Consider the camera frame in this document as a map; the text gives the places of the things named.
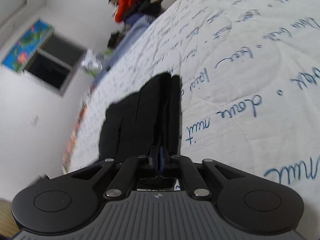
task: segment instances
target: mattress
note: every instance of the mattress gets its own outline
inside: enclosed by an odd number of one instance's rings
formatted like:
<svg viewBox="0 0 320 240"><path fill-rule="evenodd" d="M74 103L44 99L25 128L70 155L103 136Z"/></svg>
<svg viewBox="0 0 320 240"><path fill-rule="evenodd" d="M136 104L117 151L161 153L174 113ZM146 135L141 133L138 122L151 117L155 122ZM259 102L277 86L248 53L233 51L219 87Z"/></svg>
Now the mattress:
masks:
<svg viewBox="0 0 320 240"><path fill-rule="evenodd" d="M298 232L320 238L320 0L177 0L101 80L68 171L97 160L106 108L181 76L180 153L296 190Z"/></svg>

